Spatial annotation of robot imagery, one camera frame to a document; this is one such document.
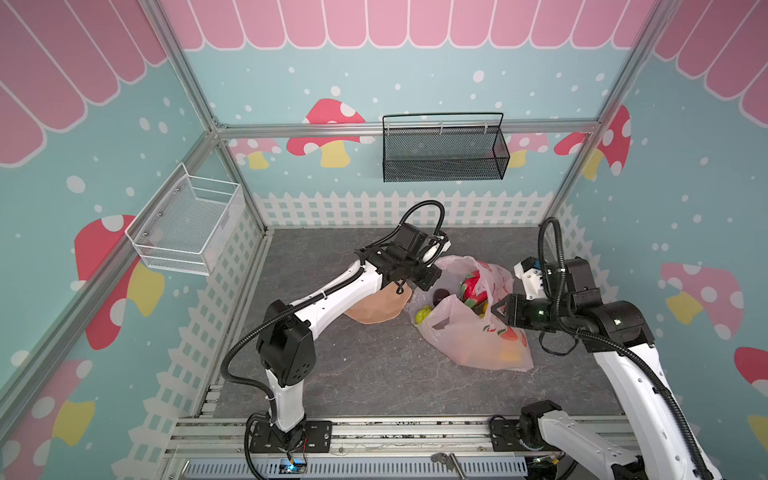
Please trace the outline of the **dark brown round fruit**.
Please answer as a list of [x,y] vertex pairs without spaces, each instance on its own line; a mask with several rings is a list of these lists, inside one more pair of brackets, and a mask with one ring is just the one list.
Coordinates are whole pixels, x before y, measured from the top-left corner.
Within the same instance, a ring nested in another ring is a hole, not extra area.
[[442,300],[450,295],[451,293],[446,289],[437,289],[433,294],[433,305],[437,306]]

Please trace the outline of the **green custard apple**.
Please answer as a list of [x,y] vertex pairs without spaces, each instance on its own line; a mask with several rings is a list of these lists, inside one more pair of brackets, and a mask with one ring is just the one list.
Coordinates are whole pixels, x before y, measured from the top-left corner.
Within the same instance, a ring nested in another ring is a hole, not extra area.
[[429,305],[422,307],[414,317],[414,323],[416,325],[421,324],[432,312],[433,308]]

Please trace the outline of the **red dragon fruit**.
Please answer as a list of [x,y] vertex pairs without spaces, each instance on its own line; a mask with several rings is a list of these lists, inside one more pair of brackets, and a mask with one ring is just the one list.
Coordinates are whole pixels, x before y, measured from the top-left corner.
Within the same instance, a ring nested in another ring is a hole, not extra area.
[[488,293],[486,288],[482,286],[479,270],[468,274],[461,283],[460,299],[476,315],[485,314],[488,305]]

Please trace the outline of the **pink printed plastic bag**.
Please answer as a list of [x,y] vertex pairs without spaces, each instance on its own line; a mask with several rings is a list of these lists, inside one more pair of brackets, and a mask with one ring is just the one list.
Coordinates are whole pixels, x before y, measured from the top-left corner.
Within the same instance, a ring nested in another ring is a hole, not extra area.
[[[532,369],[526,334],[504,325],[491,313],[494,303],[514,292],[509,270],[471,256],[456,255],[438,259],[435,266],[442,270],[441,277],[428,291],[415,291],[407,306],[411,323],[422,337],[459,366],[520,372]],[[482,316],[476,315],[460,299],[461,283],[475,270],[480,271],[482,286],[488,293],[487,309]],[[451,295],[434,306],[433,294],[437,289],[446,289]],[[414,317],[425,305],[433,310],[416,325]]]

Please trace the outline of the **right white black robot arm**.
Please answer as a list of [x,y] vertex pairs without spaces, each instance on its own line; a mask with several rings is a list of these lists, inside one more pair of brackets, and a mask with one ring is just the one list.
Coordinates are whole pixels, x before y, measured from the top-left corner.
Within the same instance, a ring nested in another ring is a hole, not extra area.
[[508,327],[541,336],[564,333],[583,346],[608,378],[639,450],[611,443],[550,400],[521,409],[517,442],[529,451],[559,450],[599,479],[721,478],[668,385],[639,308],[627,301],[603,301],[588,261],[566,259],[554,217],[539,227],[539,250],[547,233],[555,238],[555,261],[538,254],[516,265],[523,293],[507,295],[491,306],[491,313]]

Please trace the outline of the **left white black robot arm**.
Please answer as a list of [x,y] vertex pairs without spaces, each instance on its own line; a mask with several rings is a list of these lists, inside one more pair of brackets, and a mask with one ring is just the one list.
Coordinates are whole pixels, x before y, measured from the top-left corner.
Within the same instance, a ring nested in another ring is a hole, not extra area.
[[[316,364],[315,340],[339,316],[386,287],[393,286],[401,299],[410,286],[429,290],[441,275],[436,261],[449,248],[444,219],[445,207],[438,200],[411,206],[390,233],[357,249],[357,260],[342,275],[291,304],[273,302],[265,320],[225,354],[221,376],[266,395],[269,413],[258,420],[283,451],[293,452],[306,443],[303,381]],[[251,341],[256,342],[267,383],[230,370],[235,356]]]

